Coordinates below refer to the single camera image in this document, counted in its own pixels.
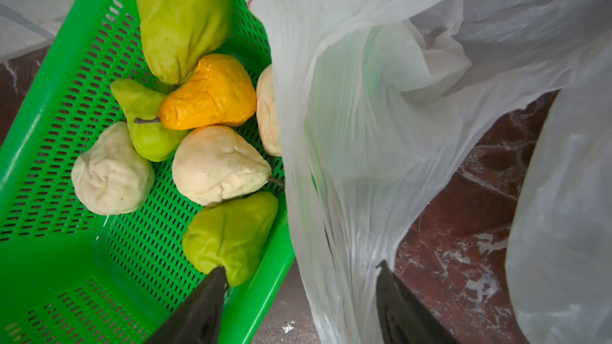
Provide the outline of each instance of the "pear-shaped vegetable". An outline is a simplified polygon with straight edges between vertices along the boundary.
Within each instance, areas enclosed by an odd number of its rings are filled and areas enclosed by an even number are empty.
[[[257,126],[266,153],[280,157],[282,150],[280,148],[279,117],[274,101],[272,65],[265,68],[257,81]]]
[[[132,146],[125,122],[112,124],[75,161],[72,184],[76,197],[99,215],[132,212],[146,200],[155,172]]]
[[[255,114],[256,102],[255,88],[240,61],[210,54],[200,59],[189,80],[160,105],[159,119],[178,130],[241,126]]]
[[[231,33],[231,0],[136,0],[142,52],[151,72],[170,84],[183,82],[204,54]]]
[[[205,274],[225,267],[229,285],[241,285],[259,266],[278,210],[279,201],[268,192],[205,208],[195,215],[183,235],[185,256]]]
[[[136,117],[155,117],[166,95],[130,79],[113,82],[111,92],[126,116],[130,138],[138,154],[153,162],[170,158],[187,135],[187,131],[173,131],[160,123],[134,124]]]
[[[176,188],[203,206],[257,191],[271,173],[255,148],[232,128],[220,125],[191,132],[172,162]]]

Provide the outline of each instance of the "black tongs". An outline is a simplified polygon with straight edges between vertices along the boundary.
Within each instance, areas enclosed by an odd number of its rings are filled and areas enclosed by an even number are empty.
[[[383,261],[376,306],[385,344],[459,344]],[[146,344],[217,344],[228,283],[218,267],[180,304]]]

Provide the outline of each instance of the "white chayote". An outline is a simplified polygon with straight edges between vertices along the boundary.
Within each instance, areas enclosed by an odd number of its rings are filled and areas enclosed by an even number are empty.
[[[89,211],[117,215],[142,206],[155,172],[134,149],[127,124],[118,122],[106,128],[94,146],[77,158],[71,177],[76,197]]]
[[[279,117],[274,102],[272,65],[261,73],[257,81],[257,124],[266,152],[271,156],[280,157]]]
[[[232,128],[220,125],[188,134],[172,162],[176,188],[203,206],[255,192],[271,173],[255,148]]]

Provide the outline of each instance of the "translucent plastic bag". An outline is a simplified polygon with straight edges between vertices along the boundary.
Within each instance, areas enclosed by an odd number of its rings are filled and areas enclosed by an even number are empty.
[[[508,242],[532,344],[612,343],[612,47],[582,76],[548,114]]]
[[[376,266],[393,267],[499,116],[572,84],[605,48],[610,0],[248,1],[271,47],[291,239],[317,331],[379,343]]]

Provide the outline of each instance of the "green chayote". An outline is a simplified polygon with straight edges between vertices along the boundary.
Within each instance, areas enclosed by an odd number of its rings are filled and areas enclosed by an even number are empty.
[[[229,285],[241,285],[259,266],[278,210],[279,201],[268,192],[207,207],[195,215],[183,235],[185,256],[205,274],[225,267]]]
[[[136,0],[142,51],[165,83],[186,80],[198,59],[230,36],[232,0]]]
[[[131,79],[114,81],[111,92],[126,116],[130,138],[138,154],[153,162],[170,158],[188,131],[174,131],[161,123],[134,124],[136,117],[156,118],[159,104],[167,96]]]

